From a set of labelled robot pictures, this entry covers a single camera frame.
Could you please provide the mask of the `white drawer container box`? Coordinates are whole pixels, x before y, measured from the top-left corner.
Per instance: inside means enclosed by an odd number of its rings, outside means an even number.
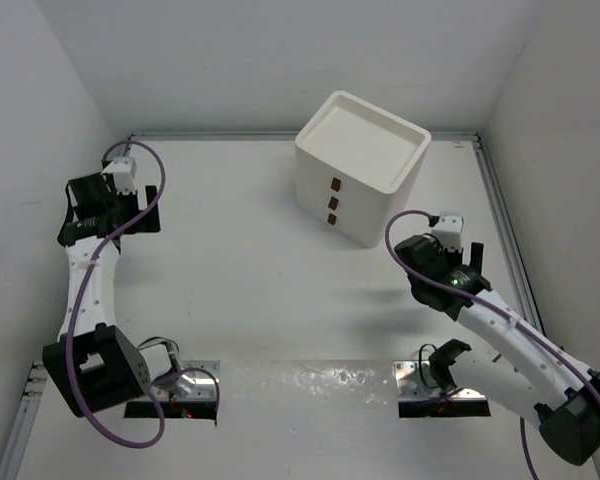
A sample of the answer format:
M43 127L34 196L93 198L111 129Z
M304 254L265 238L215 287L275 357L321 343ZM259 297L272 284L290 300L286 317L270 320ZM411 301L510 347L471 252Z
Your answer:
M296 203L374 248L406 206L430 143L428 130L336 91L295 138Z

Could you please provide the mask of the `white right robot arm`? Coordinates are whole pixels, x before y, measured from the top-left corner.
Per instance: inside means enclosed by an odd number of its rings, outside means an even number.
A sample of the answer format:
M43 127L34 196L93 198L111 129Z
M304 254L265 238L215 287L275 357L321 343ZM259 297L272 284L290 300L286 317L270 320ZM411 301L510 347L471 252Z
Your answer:
M576 360L517 315L482 274L484 246L469 263L431 234L388 248L405 270L412 296L493 347L506 365L482 360L452 339L429 357L434 387L471 388L527 420L550 449L581 466L600 448L600 370Z

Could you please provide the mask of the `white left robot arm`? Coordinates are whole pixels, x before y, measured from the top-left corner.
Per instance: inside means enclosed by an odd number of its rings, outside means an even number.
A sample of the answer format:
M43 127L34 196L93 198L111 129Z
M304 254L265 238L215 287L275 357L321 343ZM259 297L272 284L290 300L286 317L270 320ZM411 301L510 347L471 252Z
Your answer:
M71 374L89 410L99 412L143 396L154 380L174 371L176 360L172 342L154 339L136 347L116 324L114 279L121 242L104 239L141 211L133 174L107 167L70 180L65 195L68 208L58 242L69 262L67 311L57 340L44 347L42 360L69 409L80 417ZM66 365L70 330L72 371Z

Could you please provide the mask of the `white front cover board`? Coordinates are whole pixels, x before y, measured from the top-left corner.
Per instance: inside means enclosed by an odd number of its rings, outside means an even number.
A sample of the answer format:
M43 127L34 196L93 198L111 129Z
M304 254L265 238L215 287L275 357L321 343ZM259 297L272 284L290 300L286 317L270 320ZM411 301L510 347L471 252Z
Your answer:
M388 362L223 362L216 421L174 419L131 450L47 385L22 479L593 479L518 418L403 419Z

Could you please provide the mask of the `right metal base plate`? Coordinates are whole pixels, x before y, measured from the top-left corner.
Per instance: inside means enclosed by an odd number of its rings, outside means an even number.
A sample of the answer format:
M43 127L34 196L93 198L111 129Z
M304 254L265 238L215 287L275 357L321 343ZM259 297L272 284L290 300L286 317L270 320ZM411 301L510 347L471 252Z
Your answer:
M466 388L443 391L434 385L427 360L405 360L394 363L394 377L398 400L401 402L429 401L483 401L487 397Z

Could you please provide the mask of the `metal base plate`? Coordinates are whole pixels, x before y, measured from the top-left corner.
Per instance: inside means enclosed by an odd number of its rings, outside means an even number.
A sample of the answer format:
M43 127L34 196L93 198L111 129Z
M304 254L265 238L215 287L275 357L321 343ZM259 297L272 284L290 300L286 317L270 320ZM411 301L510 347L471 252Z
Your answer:
M178 401L216 401L220 394L218 372L207 363L176 365L154 379L152 387Z
M483 401L487 397L466 388L443 391L434 385L427 360L405 360L394 363L394 377L398 400L401 402L429 401Z

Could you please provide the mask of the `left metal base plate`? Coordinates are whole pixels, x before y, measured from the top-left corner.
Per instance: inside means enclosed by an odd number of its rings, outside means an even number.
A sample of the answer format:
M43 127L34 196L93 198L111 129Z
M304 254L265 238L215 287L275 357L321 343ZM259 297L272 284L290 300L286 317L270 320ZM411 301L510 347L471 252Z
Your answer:
M207 363L176 365L154 379L152 387L178 401L216 401L220 394L218 372Z

